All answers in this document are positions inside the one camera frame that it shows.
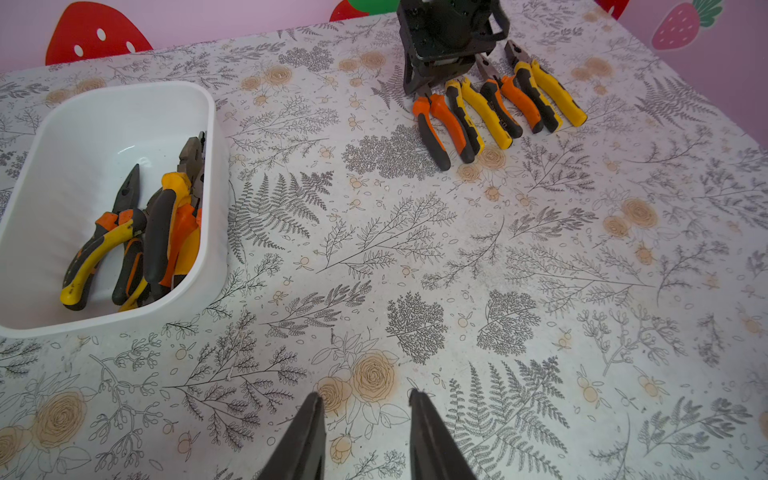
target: orange pliers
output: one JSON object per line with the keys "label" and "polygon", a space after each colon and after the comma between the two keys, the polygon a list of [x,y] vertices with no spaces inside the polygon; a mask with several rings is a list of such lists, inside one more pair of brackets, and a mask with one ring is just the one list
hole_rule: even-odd
{"label": "orange pliers", "polygon": [[522,90],[515,87],[513,80],[515,76],[511,77],[505,75],[501,76],[494,68],[493,64],[488,60],[488,57],[483,54],[475,55],[475,63],[478,66],[480,75],[485,78],[485,83],[480,89],[480,93],[488,103],[493,107],[499,118],[507,124],[508,130],[512,138],[518,138],[523,135],[523,130],[509,114],[507,108],[504,106],[502,95],[509,99],[515,107],[519,108],[525,120],[531,126],[533,133],[537,134],[544,127],[541,122],[541,113],[536,104],[531,100]]}
{"label": "orange pliers", "polygon": [[448,105],[445,103],[445,96],[433,94],[432,89],[428,85],[424,85],[416,91],[416,100],[413,102],[413,115],[416,117],[416,122],[419,125],[422,141],[438,168],[442,171],[450,169],[451,159],[445,151],[445,146],[440,141],[437,133],[435,133],[435,128],[429,119],[430,114],[434,115],[448,129],[448,133],[451,135],[453,144],[462,161],[466,164],[475,161],[475,152],[467,141],[467,132],[448,108]]}

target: pink wall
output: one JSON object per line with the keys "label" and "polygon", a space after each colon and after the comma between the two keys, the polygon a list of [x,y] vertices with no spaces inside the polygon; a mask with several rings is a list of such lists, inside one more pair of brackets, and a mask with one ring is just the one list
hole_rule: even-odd
{"label": "pink wall", "polygon": [[[0,0],[0,72],[39,67],[74,0]],[[327,22],[338,0],[95,0],[128,17],[155,48]]]}
{"label": "pink wall", "polygon": [[[650,46],[656,28],[682,0],[630,0],[619,22]],[[655,51],[731,120],[768,147],[768,2],[723,0],[710,28],[679,50]]]}

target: floral tablecloth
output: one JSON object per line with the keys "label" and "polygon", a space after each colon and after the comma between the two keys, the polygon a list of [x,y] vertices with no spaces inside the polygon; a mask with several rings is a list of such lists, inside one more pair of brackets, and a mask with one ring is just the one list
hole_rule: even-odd
{"label": "floral tablecloth", "polygon": [[765,478],[768,152],[592,2],[504,6],[589,120],[478,122],[445,173],[394,15],[3,75],[0,206],[56,104],[171,79],[215,97],[232,201],[198,315],[0,339],[0,478],[248,479],[313,390],[327,478],[408,478],[413,388],[479,478]]}

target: red strawberry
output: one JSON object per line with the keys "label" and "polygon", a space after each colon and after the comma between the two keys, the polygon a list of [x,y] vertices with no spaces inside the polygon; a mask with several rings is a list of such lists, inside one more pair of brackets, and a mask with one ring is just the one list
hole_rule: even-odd
{"label": "red strawberry", "polygon": [[595,0],[603,10],[610,13],[613,18],[617,20],[624,13],[624,9],[627,7],[629,0]]}
{"label": "red strawberry", "polygon": [[723,11],[719,3],[720,0],[694,0],[693,3],[679,4],[661,22],[650,44],[657,50],[671,50],[690,44],[699,34],[699,27],[714,25],[715,18]]}
{"label": "red strawberry", "polygon": [[48,44],[45,64],[151,50],[152,45],[128,18],[101,3],[75,2],[61,14]]}
{"label": "red strawberry", "polygon": [[361,12],[357,8],[353,7],[352,4],[349,3],[349,0],[342,0],[339,2],[336,8],[333,9],[330,21],[337,22],[339,20],[349,20],[350,18],[367,17],[368,15],[370,14]]}

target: white plastic bin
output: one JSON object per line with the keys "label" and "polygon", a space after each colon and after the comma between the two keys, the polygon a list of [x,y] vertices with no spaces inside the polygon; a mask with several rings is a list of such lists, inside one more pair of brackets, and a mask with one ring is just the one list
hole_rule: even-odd
{"label": "white plastic bin", "polygon": [[[112,209],[131,168],[141,166],[138,207],[145,208],[163,174],[176,170],[186,140],[200,131],[207,133],[200,252],[184,282],[155,303],[118,313],[111,302],[123,255],[118,247],[102,261],[85,309],[62,306],[67,266],[93,234],[96,219]],[[200,312],[227,275],[228,160],[214,100],[189,82],[102,88],[53,110],[38,129],[0,222],[0,336],[107,324],[128,329],[138,322],[158,328]]]}

